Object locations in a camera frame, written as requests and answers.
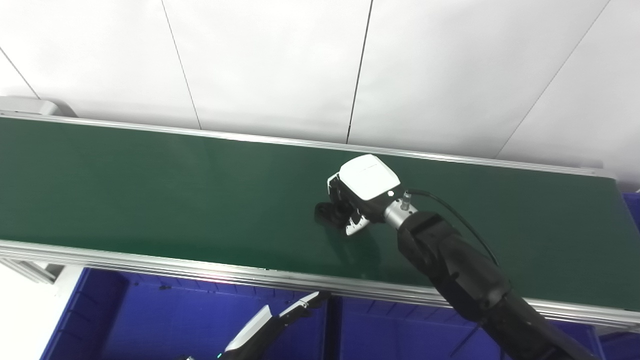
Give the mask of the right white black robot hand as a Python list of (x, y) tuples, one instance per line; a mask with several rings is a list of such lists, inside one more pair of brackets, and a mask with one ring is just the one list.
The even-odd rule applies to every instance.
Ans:
[(346, 236), (370, 223), (387, 223), (398, 229), (415, 210), (403, 203), (403, 190), (398, 176), (370, 153), (345, 162), (327, 180), (335, 224)]

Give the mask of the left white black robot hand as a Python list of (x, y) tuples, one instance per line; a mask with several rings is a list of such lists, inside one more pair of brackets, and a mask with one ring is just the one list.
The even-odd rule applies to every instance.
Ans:
[(310, 317), (331, 296), (329, 291), (316, 291), (301, 297), (281, 313), (274, 315), (269, 305), (254, 314), (227, 344), (218, 360), (260, 360), (288, 326), (298, 319)]

